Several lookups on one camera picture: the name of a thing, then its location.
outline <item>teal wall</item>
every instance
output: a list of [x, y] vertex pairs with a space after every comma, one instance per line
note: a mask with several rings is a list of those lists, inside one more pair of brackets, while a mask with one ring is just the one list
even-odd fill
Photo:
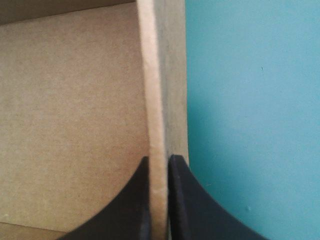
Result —
[[320, 239], [320, 1], [186, 0], [190, 166], [272, 240]]

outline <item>blue wall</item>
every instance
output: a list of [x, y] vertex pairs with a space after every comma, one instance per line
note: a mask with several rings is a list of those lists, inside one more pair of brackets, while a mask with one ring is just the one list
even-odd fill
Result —
[[320, 1], [186, 0], [190, 166], [272, 240], [320, 239]]

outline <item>cardboard wall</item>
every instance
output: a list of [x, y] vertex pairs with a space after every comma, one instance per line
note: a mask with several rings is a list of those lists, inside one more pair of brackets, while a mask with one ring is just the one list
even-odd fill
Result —
[[70, 231], [148, 155], [135, 3], [0, 26], [0, 222]]
[[129, 2], [134, 0], [2, 0], [0, 25]]
[[56, 240], [64, 234], [61, 231], [0, 223], [0, 240]]

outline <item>brown cardboard surface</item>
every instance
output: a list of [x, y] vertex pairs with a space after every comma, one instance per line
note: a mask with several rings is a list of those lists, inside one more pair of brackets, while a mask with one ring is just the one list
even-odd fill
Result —
[[1, 0], [0, 25], [134, 0]]
[[66, 232], [118, 194], [148, 155], [142, 75], [135, 3], [0, 26], [0, 222]]
[[0, 240], [55, 240], [64, 234], [61, 231], [0, 223]]
[[167, 159], [188, 160], [184, 0], [137, 0], [150, 141], [152, 237], [166, 239]]

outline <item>cardboard divider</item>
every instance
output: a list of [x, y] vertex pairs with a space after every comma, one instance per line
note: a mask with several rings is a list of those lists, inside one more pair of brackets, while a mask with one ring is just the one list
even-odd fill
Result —
[[188, 159], [184, 1], [124, 2], [5, 1], [0, 222], [71, 231], [149, 156], [152, 239], [166, 238], [168, 156]]

